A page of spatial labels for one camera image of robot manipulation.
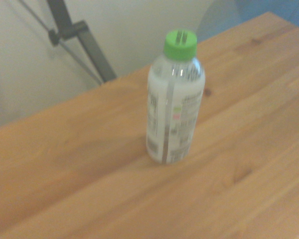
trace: bottle label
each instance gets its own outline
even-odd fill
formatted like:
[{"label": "bottle label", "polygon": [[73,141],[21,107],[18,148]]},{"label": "bottle label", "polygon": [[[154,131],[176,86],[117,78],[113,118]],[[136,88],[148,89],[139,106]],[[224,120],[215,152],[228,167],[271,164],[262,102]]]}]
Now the bottle label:
[{"label": "bottle label", "polygon": [[147,148],[157,161],[173,163],[188,153],[205,84],[204,75],[202,78],[191,83],[173,84],[170,103],[168,81],[149,74]]}]

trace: plastic bottle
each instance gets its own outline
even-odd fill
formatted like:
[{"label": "plastic bottle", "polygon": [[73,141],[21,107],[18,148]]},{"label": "plastic bottle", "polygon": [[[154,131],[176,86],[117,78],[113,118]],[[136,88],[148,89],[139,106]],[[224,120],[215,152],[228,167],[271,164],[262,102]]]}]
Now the plastic bottle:
[{"label": "plastic bottle", "polygon": [[149,71],[146,144],[149,155],[163,164],[183,159],[192,142],[205,85],[196,49],[195,33],[172,31]]}]

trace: barcode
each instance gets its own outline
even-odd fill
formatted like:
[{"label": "barcode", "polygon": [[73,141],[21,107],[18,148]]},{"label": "barcode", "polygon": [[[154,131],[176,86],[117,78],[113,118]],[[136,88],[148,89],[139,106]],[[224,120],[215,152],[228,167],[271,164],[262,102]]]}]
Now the barcode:
[{"label": "barcode", "polygon": [[148,147],[154,153],[158,153],[158,144],[152,141],[150,137],[148,137]]},{"label": "barcode", "polygon": [[190,147],[190,145],[187,145],[183,148],[171,151],[170,152],[171,161],[176,162],[176,161],[181,160],[183,157],[185,157],[186,154],[188,153],[189,147]]}]

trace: green bottle cap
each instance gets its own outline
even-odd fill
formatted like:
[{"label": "green bottle cap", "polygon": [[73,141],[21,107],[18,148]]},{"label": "green bottle cap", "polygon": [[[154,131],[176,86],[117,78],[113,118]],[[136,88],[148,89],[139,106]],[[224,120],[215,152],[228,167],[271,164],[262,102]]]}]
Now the green bottle cap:
[{"label": "green bottle cap", "polygon": [[197,37],[188,30],[175,30],[167,34],[164,54],[167,58],[177,61],[187,61],[196,56]]}]

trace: wood grain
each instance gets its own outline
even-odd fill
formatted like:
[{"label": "wood grain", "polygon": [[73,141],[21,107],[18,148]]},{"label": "wood grain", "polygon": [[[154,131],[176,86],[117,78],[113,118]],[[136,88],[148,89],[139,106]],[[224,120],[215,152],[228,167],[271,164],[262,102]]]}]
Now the wood grain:
[{"label": "wood grain", "polygon": [[299,28],[266,13],[198,46],[189,155],[147,155],[145,67],[0,128],[0,239],[299,239]]}]

